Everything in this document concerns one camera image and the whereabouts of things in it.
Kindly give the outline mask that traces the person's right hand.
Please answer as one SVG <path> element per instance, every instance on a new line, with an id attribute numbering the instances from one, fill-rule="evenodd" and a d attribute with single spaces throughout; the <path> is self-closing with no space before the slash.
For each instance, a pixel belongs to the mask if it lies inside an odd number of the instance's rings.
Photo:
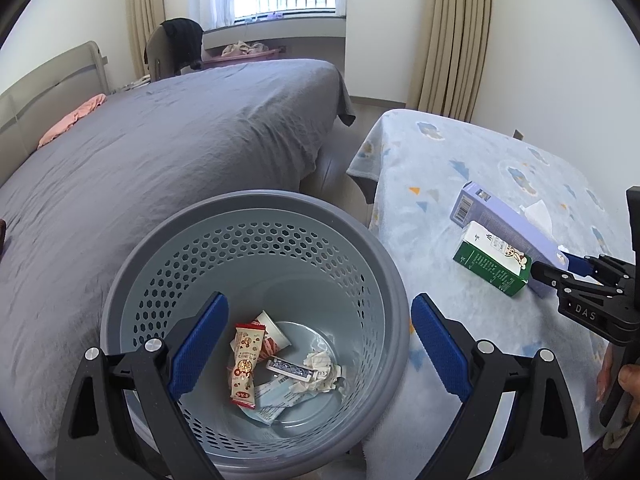
<path id="1" fill-rule="evenodd" d="M 602 402 L 604 395 L 612 384 L 612 368 L 614 364 L 614 347 L 606 348 L 600 372 L 597 376 L 597 401 Z M 627 419 L 635 422 L 640 411 L 640 367 L 638 364 L 623 366 L 617 374 L 617 382 L 631 396 Z"/>

